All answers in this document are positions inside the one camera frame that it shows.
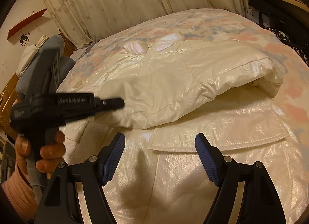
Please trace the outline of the person's left hand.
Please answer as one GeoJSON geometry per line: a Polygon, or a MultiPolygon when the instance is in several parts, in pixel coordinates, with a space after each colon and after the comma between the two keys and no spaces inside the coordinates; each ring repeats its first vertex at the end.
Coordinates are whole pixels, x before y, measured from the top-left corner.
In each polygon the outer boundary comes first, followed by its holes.
{"type": "MultiPolygon", "coordinates": [[[[57,131],[54,134],[54,141],[51,144],[47,144],[40,149],[41,160],[36,162],[36,168],[39,172],[47,175],[50,178],[57,165],[63,162],[63,156],[66,152],[65,135],[61,131],[57,131]]],[[[28,139],[18,135],[15,142],[16,150],[16,162],[18,168],[25,177],[28,177],[26,157],[30,155],[31,145],[28,139]]]]}

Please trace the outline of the pink sleeve forearm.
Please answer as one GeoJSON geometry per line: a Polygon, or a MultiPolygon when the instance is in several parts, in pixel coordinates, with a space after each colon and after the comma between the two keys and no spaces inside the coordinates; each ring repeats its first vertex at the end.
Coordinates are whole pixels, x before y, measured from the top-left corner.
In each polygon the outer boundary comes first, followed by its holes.
{"type": "Polygon", "coordinates": [[[38,209],[35,194],[17,164],[12,176],[2,184],[2,188],[24,223],[34,219],[38,209]]]}

